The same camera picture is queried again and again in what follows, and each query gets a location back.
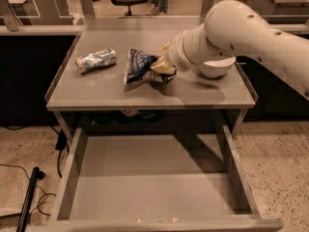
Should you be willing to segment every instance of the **snack bag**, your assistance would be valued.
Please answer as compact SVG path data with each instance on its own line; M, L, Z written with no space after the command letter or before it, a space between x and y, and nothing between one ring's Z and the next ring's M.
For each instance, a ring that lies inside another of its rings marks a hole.
M165 74L151 69L152 63L155 63L157 59L158 57L155 55L131 48L126 65L125 84L151 81L168 83L171 81L176 76L176 71L172 74Z

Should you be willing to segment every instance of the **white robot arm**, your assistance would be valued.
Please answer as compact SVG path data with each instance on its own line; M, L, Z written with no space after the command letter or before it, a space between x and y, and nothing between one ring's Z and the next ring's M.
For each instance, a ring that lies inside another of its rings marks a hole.
M275 29L235 0L214 5L204 24L169 43L163 58L186 72L238 55L259 62L309 100L309 41Z

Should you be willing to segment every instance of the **crumpled wrapper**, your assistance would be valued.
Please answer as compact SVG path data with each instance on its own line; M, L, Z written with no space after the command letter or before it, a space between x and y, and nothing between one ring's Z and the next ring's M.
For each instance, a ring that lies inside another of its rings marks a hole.
M166 59L167 49L170 43L166 43L157 53L156 56L158 59L151 64L151 69L156 73L163 74L174 74L176 68L173 67L170 62Z
M79 73L89 73L97 69L115 65L117 62L116 51L113 48L106 48L77 57L75 62Z
M130 49L128 54L128 61L126 65L126 75L124 82L142 83L142 82L170 82L175 76L174 70L171 74L158 73L151 69L151 65L157 61L158 57L147 54L144 51L137 49Z

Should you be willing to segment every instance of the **gray drawer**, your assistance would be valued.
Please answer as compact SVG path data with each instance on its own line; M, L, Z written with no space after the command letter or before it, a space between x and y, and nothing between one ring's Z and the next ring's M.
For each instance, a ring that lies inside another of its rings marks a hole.
M214 133L75 132L53 213L33 231L278 231L226 125Z

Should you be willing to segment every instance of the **black cable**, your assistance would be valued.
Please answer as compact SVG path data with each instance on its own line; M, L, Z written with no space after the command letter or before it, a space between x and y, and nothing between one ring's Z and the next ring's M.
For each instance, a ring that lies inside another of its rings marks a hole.
M29 175L27 174L26 169L23 168L22 166L18 166L18 165L9 165L9 164L3 164L3 163L0 163L0 166L21 168L21 169L25 172L25 174L26 174L26 176L27 176L27 179L30 181L30 177L29 177ZM46 194L46 192L45 192L40 186L37 186L37 185L36 185L36 187L37 187L38 189L40 189L40 190L42 191L42 193Z
M28 126L20 126L20 127L6 127L6 126L4 126L4 128L6 130L9 130L9 131L19 131L19 130L25 129L27 127Z
M41 204L47 199L48 196L57 196L57 195L56 195L55 193L47 193L47 194L44 194L43 196L41 196L41 198L39 199L39 202L38 202L38 211L39 211L41 214L50 217L50 214L44 213L44 212L40 209Z
M38 209L38 211L39 211L41 214L43 214L43 215L45 215L45 216L48 216L48 217L50 216L50 214L47 214L47 213L42 212L41 209L40 209L40 206L42 205L43 202L45 202L45 200L48 198L48 196L51 196L51 195L52 195L52 196L57 196L55 193L46 193L46 194L42 195L42 196L40 197L39 201L38 201L37 206L36 206L34 209L32 209L32 211L29 213L29 225L30 225L30 226L31 226L31 215L32 215L32 213L33 213L34 211L36 211L37 209Z
M60 171L60 157L61 157L62 151L59 151L58 160L57 160L57 171L60 178L62 178L62 174Z
M67 152L68 152L68 154L69 154L69 153L70 153L70 148L69 148L68 143L66 144L66 146L67 146Z
M57 151L62 151L66 148L66 145L68 143L68 139L64 133L63 130L60 130L59 135L58 135L58 140L55 146L55 150Z
M49 125L51 128L52 128L52 130L53 131L55 131L58 135L60 134L56 129L54 129L54 127L53 126L51 126L51 125Z
M9 164L3 164L3 163L0 163L0 166L7 166L7 167L16 167L16 168L21 168L21 169L25 172L25 174L26 174L26 176L27 176L28 180L30 181L30 177L29 177L29 175L27 174L26 169L25 169L25 168L23 168L22 166L18 166L18 165L9 165Z
M25 174L26 174L26 176L27 176L27 179L30 181L30 178L29 178L29 175L27 174L26 169L23 168L22 166L10 165L10 164L3 164L3 163L0 163L0 166L20 168L20 169L22 169L22 170L25 172ZM30 217L31 217L33 211L35 211L36 209L38 209L39 212L42 213L43 215L50 216L49 214L46 214L46 213L44 213L44 212L42 212L42 211L40 210L40 206L41 206L41 204L45 201L45 199L44 199L43 202L41 202L41 200L42 200L43 197L46 197L46 198L47 198L49 195L56 196L55 193L47 193L47 192L45 192L40 186L37 186L37 185L36 185L36 187L42 191L43 196L41 196L41 198L39 199L39 202L38 202L37 207L36 207L35 209L33 209L33 210L29 213L29 221L30 221Z

